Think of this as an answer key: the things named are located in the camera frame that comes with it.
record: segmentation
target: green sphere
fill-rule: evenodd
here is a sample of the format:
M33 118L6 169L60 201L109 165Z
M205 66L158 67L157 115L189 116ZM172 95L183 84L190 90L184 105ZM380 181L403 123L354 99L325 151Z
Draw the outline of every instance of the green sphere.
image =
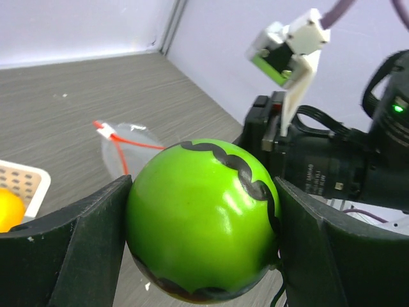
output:
M127 243L169 295L219 303L246 293L275 263L279 216L274 183L250 153L215 139L185 141L135 179Z

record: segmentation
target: white panel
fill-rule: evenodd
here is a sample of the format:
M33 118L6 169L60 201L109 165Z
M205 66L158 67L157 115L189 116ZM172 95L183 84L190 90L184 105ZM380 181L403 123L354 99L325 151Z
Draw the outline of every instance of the white panel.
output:
M243 122L258 95L279 90L245 58L258 33L274 21L288 24L310 8L324 14L336 0L189 0L169 59L236 120ZM356 1L331 32L316 80L303 104L366 130L360 99L370 76L390 54L407 48L408 33L390 1ZM386 219L396 210L355 204Z
M174 0L0 0L0 68L160 48Z

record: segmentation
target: plastic basket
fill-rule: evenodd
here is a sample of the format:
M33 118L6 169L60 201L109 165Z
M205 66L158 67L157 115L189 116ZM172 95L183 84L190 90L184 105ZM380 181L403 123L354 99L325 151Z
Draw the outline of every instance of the plastic basket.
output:
M23 200L26 207L23 223L36 218L50 184L50 175L40 168L0 160L0 187Z

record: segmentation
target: plastic bag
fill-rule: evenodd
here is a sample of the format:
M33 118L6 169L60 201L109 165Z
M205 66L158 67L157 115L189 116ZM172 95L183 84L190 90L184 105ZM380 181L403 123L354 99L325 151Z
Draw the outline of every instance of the plastic bag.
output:
M131 175L135 180L145 165L165 148L143 125L96 121L94 126L103 136L102 159L112 179Z

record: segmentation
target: gray wood surface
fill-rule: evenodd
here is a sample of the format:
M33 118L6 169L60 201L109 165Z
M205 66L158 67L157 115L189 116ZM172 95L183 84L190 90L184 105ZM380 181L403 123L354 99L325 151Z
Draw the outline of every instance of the gray wood surface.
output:
M141 123L165 145L232 141L241 129L159 54L0 71L0 159L50 173L39 216L111 181L91 124L97 119ZM147 290L147 283L125 249L115 307L193 306L154 286ZM269 306L280 285L279 274L269 273L248 294L219 306Z

